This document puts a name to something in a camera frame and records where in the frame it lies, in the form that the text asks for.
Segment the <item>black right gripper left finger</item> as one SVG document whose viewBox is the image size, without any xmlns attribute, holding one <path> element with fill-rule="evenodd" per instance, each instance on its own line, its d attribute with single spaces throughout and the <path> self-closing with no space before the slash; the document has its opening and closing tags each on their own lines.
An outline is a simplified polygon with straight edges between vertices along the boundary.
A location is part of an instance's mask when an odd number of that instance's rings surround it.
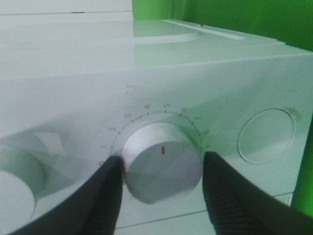
<svg viewBox="0 0 313 235">
<path fill-rule="evenodd" d="M 110 156 L 69 198 L 15 235 L 112 235 L 122 200 L 122 159 Z"/>
</svg>

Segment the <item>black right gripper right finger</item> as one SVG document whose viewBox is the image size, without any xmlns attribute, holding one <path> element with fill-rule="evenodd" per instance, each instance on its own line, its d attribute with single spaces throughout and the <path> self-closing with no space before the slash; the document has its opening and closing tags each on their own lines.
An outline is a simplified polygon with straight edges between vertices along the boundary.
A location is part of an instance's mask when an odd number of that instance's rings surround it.
<svg viewBox="0 0 313 235">
<path fill-rule="evenodd" d="M 311 235 L 312 217 L 271 197 L 229 165 L 206 152 L 202 190 L 218 235 Z"/>
</svg>

